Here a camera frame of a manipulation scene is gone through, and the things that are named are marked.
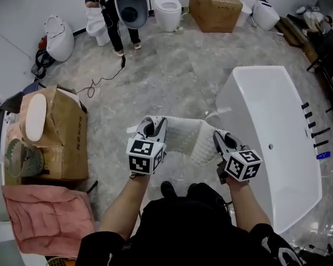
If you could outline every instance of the red object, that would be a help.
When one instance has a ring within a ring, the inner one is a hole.
[[[42,38],[41,41],[38,43],[39,50],[46,49],[46,47],[47,47],[47,36]]]
[[[93,233],[88,195],[47,185],[2,186],[13,233],[22,253],[77,257]]]

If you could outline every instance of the gray marble floor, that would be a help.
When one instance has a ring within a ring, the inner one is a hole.
[[[205,119],[215,111],[215,98],[232,69],[248,65],[283,65],[289,72],[303,100],[311,104],[318,129],[331,127],[330,139],[320,152],[330,150],[332,157],[321,161],[323,198],[302,220],[282,236],[294,247],[309,243],[326,248],[333,234],[333,114],[300,49],[290,47],[283,37],[246,23],[231,34],[202,33],[190,15],[181,22],[177,33],[164,33],[151,18],[140,30],[142,49],[135,51],[128,32],[121,27],[127,63],[113,80],[102,80],[92,98],[79,93],[88,113],[88,161],[90,179],[99,180],[90,195],[96,220],[122,190],[129,174],[125,162],[128,140],[126,128],[140,123],[144,115],[171,115]],[[120,59],[109,43],[99,47],[86,34],[76,38],[72,56],[49,68],[47,85],[60,84],[76,91],[90,86],[92,79],[111,78],[120,68]],[[215,118],[208,118],[218,125]],[[170,180],[179,195],[185,195],[193,182],[206,182],[230,199],[229,190],[218,182],[215,163],[193,166],[177,153],[168,159],[150,181],[143,201],[161,197],[159,186]]]

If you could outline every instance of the hand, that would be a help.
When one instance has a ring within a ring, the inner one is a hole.
[[[239,182],[238,180],[235,180],[231,176],[228,176],[226,178],[226,182],[231,190],[239,190],[242,187],[247,186],[249,184],[249,180]]]
[[[220,164],[218,164],[218,168],[224,170],[226,168],[226,164],[227,164],[226,161],[221,162]],[[226,178],[226,183],[231,189],[240,189],[243,186],[247,186],[249,184],[249,180],[239,182],[238,180],[234,179],[232,176],[228,175]]]

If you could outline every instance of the cardboard box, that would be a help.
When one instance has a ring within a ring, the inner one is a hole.
[[[43,152],[44,168],[37,177],[53,180],[85,180],[89,177],[87,155],[87,116],[79,105],[62,89],[53,86],[24,96],[19,115],[23,139]],[[43,94],[47,100],[46,121],[43,135],[32,142],[26,135],[26,114],[29,102],[35,94]]]
[[[190,0],[189,5],[204,33],[231,33],[243,7],[239,0]]]

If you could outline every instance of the black cable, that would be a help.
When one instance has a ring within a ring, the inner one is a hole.
[[[117,22],[117,30],[118,30],[118,34],[120,35],[120,39],[121,39],[120,26],[119,26],[118,22]],[[94,79],[92,79],[91,85],[82,89],[82,90],[80,90],[80,91],[78,91],[77,94],[84,91],[84,90],[88,90],[88,97],[91,99],[95,94],[95,88],[93,87],[93,85],[97,86],[98,84],[100,84],[100,82],[102,80],[107,80],[107,81],[108,80],[113,80],[118,75],[118,73],[120,73],[122,71],[122,69],[125,67],[125,64],[126,64],[126,57],[124,55],[123,45],[122,45],[122,53],[123,53],[123,56],[122,56],[122,60],[121,60],[121,69],[116,73],[115,76],[113,76],[112,78],[109,78],[109,79],[101,77],[100,80],[97,83],[95,83]],[[91,89],[93,90],[93,93],[92,93],[92,95],[89,95],[89,92],[90,92]]]
[[[120,72],[122,71],[122,69],[123,69],[123,68],[119,69],[119,71],[116,73],[116,75],[113,76],[113,77],[110,78],[110,79],[107,79],[107,78],[101,77],[100,80],[99,80],[97,83],[95,83],[95,82],[94,82],[94,79],[92,79],[92,83],[91,83],[91,85],[88,86],[88,87],[86,87],[86,88],[84,88],[84,89],[82,89],[82,90],[80,90],[80,91],[78,91],[77,94],[80,93],[80,92],[82,92],[83,90],[86,90],[86,89],[87,89],[87,90],[88,90],[88,97],[91,99],[91,98],[94,96],[94,94],[95,94],[95,88],[93,87],[93,85],[97,86],[102,80],[107,80],[107,81],[108,81],[108,80],[112,80],[112,79],[114,79],[114,78],[118,75],[118,73],[120,73]],[[91,96],[89,95],[89,91],[90,91],[90,89],[93,90],[93,94],[92,94]]]
[[[329,255],[332,255],[331,253],[329,253],[328,251],[326,251],[326,250],[324,250],[324,249],[321,249],[321,248],[315,247],[313,244],[307,244],[307,245],[305,245],[304,247],[301,248],[301,251],[302,251],[302,250],[305,250],[305,248],[306,248],[307,246],[308,246],[309,248],[311,248],[311,249],[314,249],[314,248],[315,248],[315,249],[318,249],[318,250],[320,250],[320,251],[323,251],[323,252],[325,252],[325,253],[327,253],[327,254],[329,254]]]
[[[138,176],[145,176],[145,175],[142,175],[141,173],[132,172],[132,174],[129,176],[129,178],[133,180]]]

